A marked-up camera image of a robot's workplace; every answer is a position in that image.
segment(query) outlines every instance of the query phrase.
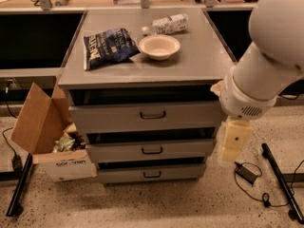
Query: gray countertop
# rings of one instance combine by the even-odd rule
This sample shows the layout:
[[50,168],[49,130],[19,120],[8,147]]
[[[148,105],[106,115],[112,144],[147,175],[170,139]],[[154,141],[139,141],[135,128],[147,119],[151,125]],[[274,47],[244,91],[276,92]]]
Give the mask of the gray countertop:
[[[168,60],[153,61],[139,53],[127,63],[84,71],[84,36],[108,29],[125,28],[138,44],[143,38],[142,27],[149,26],[155,19],[182,12],[189,17],[189,28],[172,35],[180,41],[180,51]],[[214,82],[222,79],[233,64],[200,8],[91,9],[67,60],[59,86],[64,89],[80,89],[156,82]]]

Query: terrazzo floor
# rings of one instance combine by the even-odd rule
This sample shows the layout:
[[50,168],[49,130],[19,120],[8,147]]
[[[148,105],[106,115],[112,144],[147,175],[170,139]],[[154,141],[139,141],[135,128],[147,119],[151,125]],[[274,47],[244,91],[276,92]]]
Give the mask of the terrazzo floor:
[[[1,132],[15,119],[3,114]],[[262,177],[254,185],[238,179],[252,196],[270,194],[274,205],[286,200],[270,164],[261,156],[267,143],[284,172],[294,171],[304,159],[304,106],[272,108],[252,122],[254,132],[238,162],[260,167]],[[27,153],[15,146],[25,163]],[[11,170],[13,152],[0,136],[0,171]],[[301,227],[288,216],[289,206],[265,208],[237,186],[235,165],[221,161],[220,145],[208,159],[199,180],[132,183],[103,186],[97,179],[53,182],[35,165],[20,199],[24,207],[19,217],[6,217],[16,181],[0,182],[0,227]],[[295,197],[304,209],[304,186],[297,184]]]

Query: drawer handle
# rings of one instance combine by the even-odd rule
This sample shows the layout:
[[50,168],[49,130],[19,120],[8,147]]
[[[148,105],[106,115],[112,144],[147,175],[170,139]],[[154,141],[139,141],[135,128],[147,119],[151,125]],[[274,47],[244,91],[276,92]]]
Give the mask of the drawer handle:
[[163,111],[160,114],[149,114],[149,115],[148,114],[145,115],[144,113],[141,112],[141,118],[145,119],[145,120],[149,120],[149,119],[162,119],[162,118],[165,118],[165,116],[166,116],[165,111]]
[[142,148],[142,153],[144,155],[160,155],[162,153],[162,147],[160,148],[160,150],[156,150],[156,151],[149,151],[149,150],[144,150],[144,147]]
[[143,177],[146,179],[157,179],[160,178],[162,175],[162,171],[159,171],[159,173],[157,174],[146,174],[145,172],[143,172]]

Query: black metal leg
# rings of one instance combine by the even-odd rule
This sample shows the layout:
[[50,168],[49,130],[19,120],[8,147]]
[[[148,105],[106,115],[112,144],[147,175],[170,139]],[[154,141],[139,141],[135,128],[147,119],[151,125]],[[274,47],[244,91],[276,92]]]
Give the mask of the black metal leg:
[[17,183],[15,192],[13,193],[11,202],[9,204],[7,217],[18,216],[23,211],[23,208],[19,203],[19,199],[21,197],[23,188],[25,186],[25,183],[26,183],[31,165],[32,165],[32,156],[30,154],[28,154],[28,158],[27,158],[27,161],[26,161],[25,166],[23,168],[22,175],[21,175],[21,177],[20,177],[20,179]]
[[282,175],[280,169],[278,168],[278,165],[276,163],[276,160],[275,160],[272,152],[270,151],[270,148],[268,147],[268,145],[266,143],[262,144],[262,148],[264,150],[263,157],[267,158],[270,165],[272,166],[272,168],[275,172],[275,176],[286,196],[286,199],[292,207],[293,215],[295,216],[295,218],[297,219],[297,221],[300,224],[304,224],[304,217],[303,217],[302,211],[299,208],[299,206],[295,200],[295,197],[294,197],[290,187],[288,186],[284,176]]

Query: white bowl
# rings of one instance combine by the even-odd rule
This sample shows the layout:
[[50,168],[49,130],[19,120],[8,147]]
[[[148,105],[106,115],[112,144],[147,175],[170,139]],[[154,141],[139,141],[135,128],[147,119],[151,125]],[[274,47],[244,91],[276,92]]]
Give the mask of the white bowl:
[[181,47],[180,42],[172,36],[149,35],[140,41],[139,49],[154,60],[166,60]]

